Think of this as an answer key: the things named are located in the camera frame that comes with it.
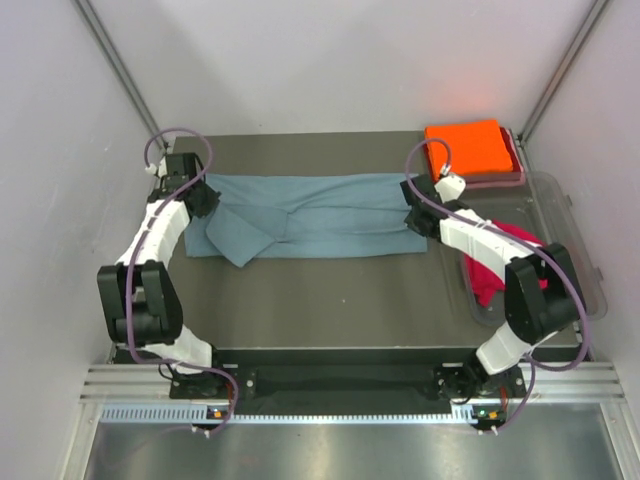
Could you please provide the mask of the folded pink t-shirt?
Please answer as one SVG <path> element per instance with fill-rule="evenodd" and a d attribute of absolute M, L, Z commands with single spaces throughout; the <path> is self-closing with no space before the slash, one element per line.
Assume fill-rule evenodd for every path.
<path fill-rule="evenodd" d="M 507 151 L 513 163 L 513 171 L 465 176 L 467 188 L 481 189 L 522 185 L 525 181 L 524 167 L 513 143 L 507 146 Z"/>

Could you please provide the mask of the crumpled red t-shirt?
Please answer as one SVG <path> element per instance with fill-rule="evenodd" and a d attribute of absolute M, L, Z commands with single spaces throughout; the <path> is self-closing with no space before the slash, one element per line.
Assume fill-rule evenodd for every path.
<path fill-rule="evenodd" d="M 535 235 L 518 226 L 502 223 L 497 220 L 494 221 L 494 225 L 526 242 L 536 244 L 537 246 L 544 246 L 544 243 Z M 471 282 L 471 289 L 477 303 L 484 308 L 488 307 L 496 293 L 505 291 L 504 282 L 491 270 L 469 256 L 465 256 L 465 265 Z"/>

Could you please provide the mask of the left vertical frame post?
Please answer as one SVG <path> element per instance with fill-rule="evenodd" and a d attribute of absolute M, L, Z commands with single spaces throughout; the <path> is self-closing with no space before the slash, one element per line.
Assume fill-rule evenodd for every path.
<path fill-rule="evenodd" d="M 85 24 L 89 34 L 98 46 L 104 60 L 123 89 L 147 132 L 151 136 L 158 134 L 161 128 L 156 122 L 130 69 L 122 58 L 93 2 L 89 0 L 71 0 L 71 4 Z"/>

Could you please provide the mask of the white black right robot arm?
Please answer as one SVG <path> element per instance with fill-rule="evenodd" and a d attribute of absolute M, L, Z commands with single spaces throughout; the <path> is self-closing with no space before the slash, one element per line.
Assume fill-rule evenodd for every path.
<path fill-rule="evenodd" d="M 436 183 L 428 175 L 407 175 L 400 188 L 410 207 L 410 230 L 463 253 L 504 284 L 504 322 L 463 362 L 470 396 L 492 394 L 503 372 L 574 322 L 588 321 L 563 245 L 529 242 L 483 219 L 459 201 L 465 183 L 455 175 Z"/>

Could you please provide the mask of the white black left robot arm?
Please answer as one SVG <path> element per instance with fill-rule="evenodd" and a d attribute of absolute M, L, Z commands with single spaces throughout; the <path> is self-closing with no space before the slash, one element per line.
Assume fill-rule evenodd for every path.
<path fill-rule="evenodd" d="M 195 219 L 215 212 L 220 193 L 206 184 L 195 153 L 168 154 L 148 170 L 159 182 L 147 198 L 145 216 L 126 251 L 97 273 L 97 286 L 111 341 L 138 356 L 149 353 L 181 372 L 205 396 L 226 387 L 214 348 L 184 325 L 183 308 L 168 265 L 178 240 Z"/>

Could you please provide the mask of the right vertical frame post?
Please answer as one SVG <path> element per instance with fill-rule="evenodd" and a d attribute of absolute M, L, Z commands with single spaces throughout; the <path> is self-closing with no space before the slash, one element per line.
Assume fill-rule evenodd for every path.
<path fill-rule="evenodd" d="M 520 132 L 517 134 L 517 139 L 521 147 L 524 147 L 533 137 L 546 111 L 557 96 L 563 83 L 569 76 L 572 68 L 577 63 L 581 53 L 612 4 L 613 1 L 611 0 L 594 0 L 589 3 L 587 12 L 579 22 L 576 31 L 571 36 L 569 43 L 546 82 L 541 95 L 534 104 Z"/>

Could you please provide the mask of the vertical frame post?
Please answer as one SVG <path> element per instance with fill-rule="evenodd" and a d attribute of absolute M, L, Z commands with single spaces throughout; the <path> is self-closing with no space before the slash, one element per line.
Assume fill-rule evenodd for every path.
<path fill-rule="evenodd" d="M 104 60 L 123 89 L 147 132 L 151 136 L 158 134 L 161 128 L 156 122 L 130 69 L 122 58 L 93 2 L 89 0 L 71 0 L 71 4 L 85 24 L 89 34 L 98 46 Z"/>
<path fill-rule="evenodd" d="M 577 63 L 581 53 L 612 4 L 613 1 L 611 0 L 594 0 L 589 3 L 587 12 L 579 22 L 576 31 L 571 36 L 569 43 L 546 82 L 541 95 L 534 104 L 520 132 L 517 134 L 517 139 L 521 147 L 524 147 L 533 137 L 546 111 L 557 96 L 563 83 L 569 76 L 572 68 Z"/>

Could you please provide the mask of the grey aluminium frame rail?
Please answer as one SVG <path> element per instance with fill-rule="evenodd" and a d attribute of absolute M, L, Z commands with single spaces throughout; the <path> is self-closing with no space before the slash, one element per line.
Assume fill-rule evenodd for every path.
<path fill-rule="evenodd" d="M 160 403 L 171 383 L 153 365 L 92 365 L 81 389 L 82 403 Z M 619 377 L 611 363 L 585 362 L 573 370 L 538 368 L 531 403 L 623 403 Z"/>

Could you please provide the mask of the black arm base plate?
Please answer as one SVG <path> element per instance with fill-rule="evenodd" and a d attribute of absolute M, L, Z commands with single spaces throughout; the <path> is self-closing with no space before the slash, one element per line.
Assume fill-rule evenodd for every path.
<path fill-rule="evenodd" d="M 219 348 L 213 365 L 234 373 L 245 398 L 275 393 L 416 392 L 428 399 L 521 398 L 519 367 L 487 377 L 468 373 L 470 347 Z"/>

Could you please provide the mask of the folded orange t-shirt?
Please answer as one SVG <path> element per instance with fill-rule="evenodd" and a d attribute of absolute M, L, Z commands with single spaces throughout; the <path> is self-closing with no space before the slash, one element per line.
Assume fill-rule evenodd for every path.
<path fill-rule="evenodd" d="M 429 125 L 424 129 L 424 136 L 441 139 L 449 146 L 452 173 L 475 176 L 513 171 L 512 156 L 495 119 Z M 426 149 L 433 172 L 439 173 L 446 165 L 448 149 L 440 142 L 430 142 Z"/>

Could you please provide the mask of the light blue t-shirt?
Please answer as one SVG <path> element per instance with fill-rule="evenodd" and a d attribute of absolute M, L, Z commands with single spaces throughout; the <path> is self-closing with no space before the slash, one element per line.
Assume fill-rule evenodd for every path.
<path fill-rule="evenodd" d="M 242 268 L 258 258 L 365 258 L 424 253 L 404 220 L 401 174 L 207 176 L 216 210 L 184 233 L 192 258 L 221 256 Z"/>

